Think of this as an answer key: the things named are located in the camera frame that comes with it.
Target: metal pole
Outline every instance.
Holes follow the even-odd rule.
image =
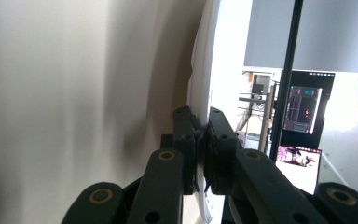
[[[303,0],[296,0],[293,7],[292,24],[290,27],[289,40],[287,43],[286,58],[281,76],[278,93],[278,108],[275,111],[274,126],[272,130],[272,144],[269,157],[276,161],[278,146],[281,142],[284,117],[286,113],[287,98],[290,90],[290,79],[292,76],[293,60],[295,58],[298,27],[300,24]]]

